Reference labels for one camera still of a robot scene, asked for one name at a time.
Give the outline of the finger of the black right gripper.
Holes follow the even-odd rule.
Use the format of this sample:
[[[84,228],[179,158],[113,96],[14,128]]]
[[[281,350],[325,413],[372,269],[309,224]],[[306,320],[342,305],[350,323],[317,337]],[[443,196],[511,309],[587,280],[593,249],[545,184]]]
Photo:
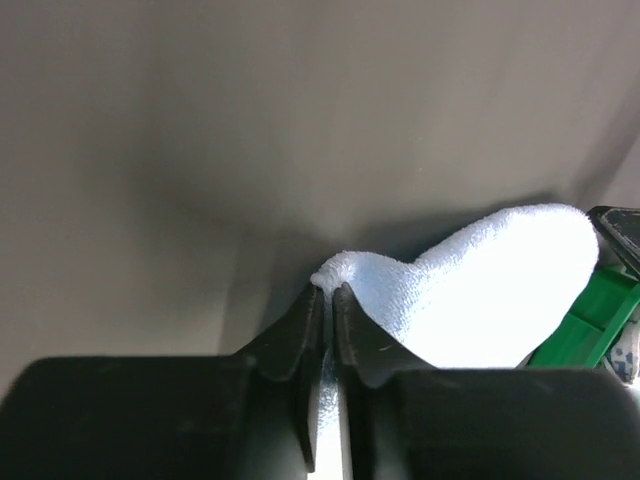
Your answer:
[[[599,264],[624,267],[639,279],[639,210],[613,206],[595,206],[587,212],[600,247]]]

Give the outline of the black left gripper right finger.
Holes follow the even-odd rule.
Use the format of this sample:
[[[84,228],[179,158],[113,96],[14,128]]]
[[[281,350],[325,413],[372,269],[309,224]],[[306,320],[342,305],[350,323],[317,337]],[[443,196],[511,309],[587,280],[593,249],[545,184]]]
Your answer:
[[[349,479],[635,479],[639,411],[611,374],[441,370],[333,297]]]

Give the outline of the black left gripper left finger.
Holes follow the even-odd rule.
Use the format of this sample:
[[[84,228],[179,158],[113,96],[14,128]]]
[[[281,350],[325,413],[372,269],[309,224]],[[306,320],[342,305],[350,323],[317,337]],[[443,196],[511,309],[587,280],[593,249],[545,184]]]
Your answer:
[[[5,479],[304,479],[315,468],[322,292],[226,356],[49,357],[1,403]]]

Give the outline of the light blue towel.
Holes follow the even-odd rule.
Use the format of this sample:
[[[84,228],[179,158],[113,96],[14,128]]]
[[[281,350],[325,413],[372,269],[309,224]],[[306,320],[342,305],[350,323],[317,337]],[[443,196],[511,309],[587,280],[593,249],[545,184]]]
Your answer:
[[[365,251],[329,258],[311,283],[348,285],[363,311],[442,369],[512,369],[560,325],[598,258],[594,227],[564,204],[512,207],[410,262]]]

